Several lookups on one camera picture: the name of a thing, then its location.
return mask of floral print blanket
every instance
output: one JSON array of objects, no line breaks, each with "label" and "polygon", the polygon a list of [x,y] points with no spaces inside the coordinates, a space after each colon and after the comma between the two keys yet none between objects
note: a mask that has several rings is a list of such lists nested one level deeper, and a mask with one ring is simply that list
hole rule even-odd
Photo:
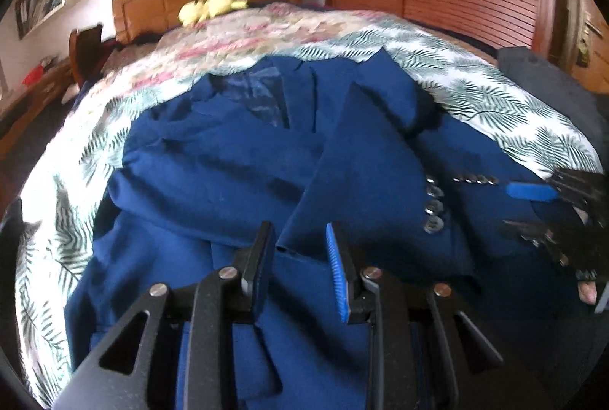
[{"label": "floral print blanket", "polygon": [[93,220],[110,174],[121,167],[132,121],[205,73],[239,72],[264,55],[361,61],[381,47],[452,116],[538,175],[559,166],[602,171],[595,150],[568,118],[474,54],[388,14],[318,13],[275,3],[173,32],[156,51],[91,89],[21,193],[26,229],[16,311],[27,385],[43,406],[50,407],[70,379],[63,309],[91,256]]}]

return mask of pillow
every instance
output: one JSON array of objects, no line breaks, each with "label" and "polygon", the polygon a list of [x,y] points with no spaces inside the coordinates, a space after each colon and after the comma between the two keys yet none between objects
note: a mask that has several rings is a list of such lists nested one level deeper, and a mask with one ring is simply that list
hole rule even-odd
[{"label": "pillow", "polygon": [[141,46],[125,46],[123,49],[115,49],[112,51],[106,62],[104,63],[101,73],[106,76],[111,71],[118,71],[131,65],[133,62],[148,56],[156,48],[156,44],[142,44]]},{"label": "pillow", "polygon": [[609,122],[599,112],[598,95],[525,47],[501,48],[497,60],[506,77],[567,116],[595,148],[603,168],[609,168]]}]

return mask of red object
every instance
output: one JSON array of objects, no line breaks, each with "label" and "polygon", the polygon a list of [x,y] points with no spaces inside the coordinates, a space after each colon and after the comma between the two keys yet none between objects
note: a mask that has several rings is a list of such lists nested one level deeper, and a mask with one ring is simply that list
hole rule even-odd
[{"label": "red object", "polygon": [[42,78],[44,73],[45,69],[42,68],[42,65],[39,65],[26,75],[25,79],[22,81],[22,84],[24,86],[33,86]]}]

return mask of yellow stuffed toy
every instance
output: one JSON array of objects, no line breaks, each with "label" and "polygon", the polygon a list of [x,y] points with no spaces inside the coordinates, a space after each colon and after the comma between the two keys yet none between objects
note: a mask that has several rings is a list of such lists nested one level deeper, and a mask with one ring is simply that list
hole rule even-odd
[{"label": "yellow stuffed toy", "polygon": [[242,8],[247,8],[247,0],[196,0],[182,7],[178,19],[182,26],[188,27]]}]

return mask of blue tab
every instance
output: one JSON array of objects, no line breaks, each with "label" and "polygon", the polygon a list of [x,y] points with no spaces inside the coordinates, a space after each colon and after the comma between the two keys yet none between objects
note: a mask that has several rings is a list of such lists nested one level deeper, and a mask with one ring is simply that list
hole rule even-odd
[{"label": "blue tab", "polygon": [[558,191],[545,183],[510,182],[505,191],[515,199],[551,202],[558,199]]}]

